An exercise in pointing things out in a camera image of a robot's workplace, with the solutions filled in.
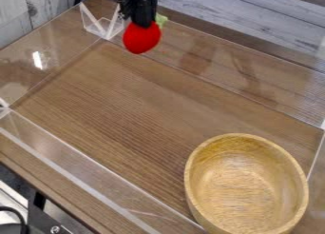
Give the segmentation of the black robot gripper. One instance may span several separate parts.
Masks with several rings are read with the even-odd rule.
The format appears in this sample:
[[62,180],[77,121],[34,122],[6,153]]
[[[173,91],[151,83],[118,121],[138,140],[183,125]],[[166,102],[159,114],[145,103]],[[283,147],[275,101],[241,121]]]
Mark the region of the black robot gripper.
[[130,17],[131,22],[146,29],[154,21],[157,0],[117,0],[117,3],[122,18]]

